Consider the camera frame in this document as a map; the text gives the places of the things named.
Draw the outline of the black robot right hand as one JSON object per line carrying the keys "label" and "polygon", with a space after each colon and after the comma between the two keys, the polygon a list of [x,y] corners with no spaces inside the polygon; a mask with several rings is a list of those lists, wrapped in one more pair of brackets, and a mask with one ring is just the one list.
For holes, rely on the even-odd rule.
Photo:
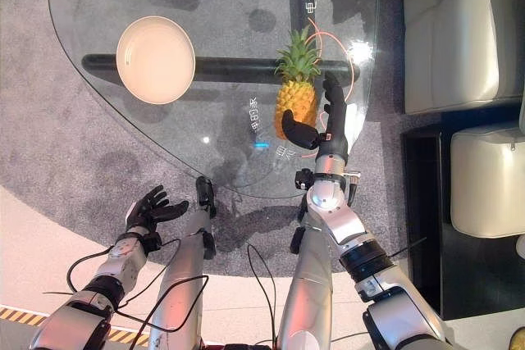
{"label": "black robot right hand", "polygon": [[322,83],[328,100],[328,120],[326,132],[319,134],[313,126],[296,121],[291,110],[284,111],[281,126],[285,137],[293,144],[308,150],[318,149],[316,158],[325,155],[338,155],[344,163],[348,162],[348,140],[345,137],[346,108],[343,89],[337,78],[325,73]]}

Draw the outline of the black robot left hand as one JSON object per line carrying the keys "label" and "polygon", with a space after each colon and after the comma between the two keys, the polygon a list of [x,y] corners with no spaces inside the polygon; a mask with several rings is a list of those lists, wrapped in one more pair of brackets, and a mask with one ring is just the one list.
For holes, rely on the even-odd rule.
{"label": "black robot left hand", "polygon": [[167,192],[160,184],[131,205],[126,214],[126,231],[141,227],[146,229],[147,233],[153,233],[158,223],[177,219],[183,216],[188,208],[187,200],[171,205]]}

